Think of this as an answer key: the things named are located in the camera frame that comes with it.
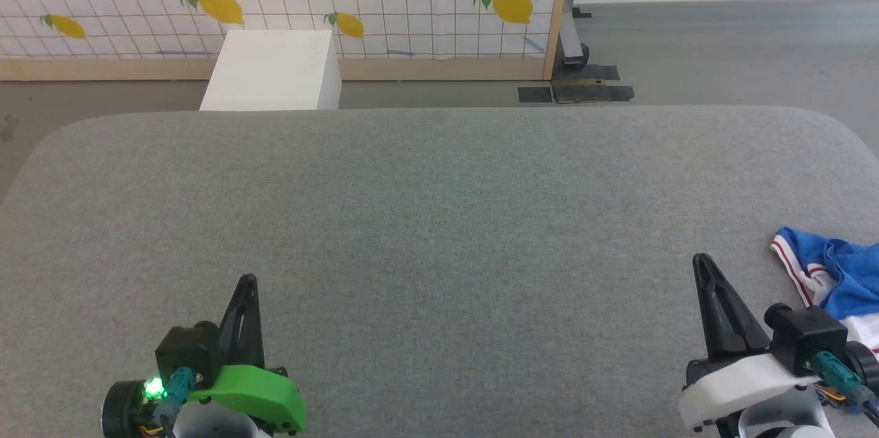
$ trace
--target lemon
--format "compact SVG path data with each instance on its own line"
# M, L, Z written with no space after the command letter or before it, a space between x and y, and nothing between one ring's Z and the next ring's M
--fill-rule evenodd
M534 10L531 0L481 0L486 10L492 1L494 1L495 14L500 19L521 25L531 22L531 11Z
M45 16L40 16L40 22L41 24L58 30L60 34L69 36L70 38L85 40L85 30L78 22L68 18L68 16L53 16L52 14L47 14Z
M205 10L205 14L221 23L230 23L233 25L244 25L244 12L236 0L186 0L192 9L198 9L198 3L201 3L201 9Z
M363 23L346 12L333 12L323 16L323 22L330 22L331 26L339 25L339 31L354 38L363 38Z

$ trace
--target white box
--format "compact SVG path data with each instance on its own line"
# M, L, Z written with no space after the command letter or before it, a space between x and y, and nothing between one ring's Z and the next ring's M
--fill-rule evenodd
M331 31L232 30L200 110L339 108L341 91Z

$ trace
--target gray fabric surface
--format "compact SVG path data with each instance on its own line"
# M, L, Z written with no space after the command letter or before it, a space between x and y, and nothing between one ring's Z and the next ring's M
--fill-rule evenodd
M795 109L79 122L0 207L0 434L100 436L109 385L255 273L304 436L691 436L693 253L762 317L797 303L775 230L875 242L877 189L848 129Z

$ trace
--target blue and white cloth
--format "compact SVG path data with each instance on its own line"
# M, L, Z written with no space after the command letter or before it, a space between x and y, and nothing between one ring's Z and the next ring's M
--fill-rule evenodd
M879 244L779 229L769 246L807 306L821 306L848 327L849 340L879 348Z

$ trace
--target gray floor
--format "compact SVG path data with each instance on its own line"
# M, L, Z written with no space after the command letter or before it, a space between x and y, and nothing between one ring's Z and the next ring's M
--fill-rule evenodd
M591 62L619 66L621 83L635 88L632 104L809 108L839 119L879 154L879 2L589 10L594 18L581 19L578 28ZM523 85L543 84L346 82L341 106L517 106L516 88ZM0 84L0 197L54 129L111 113L197 110L205 87L179 81ZM4 130L5 117L11 129Z

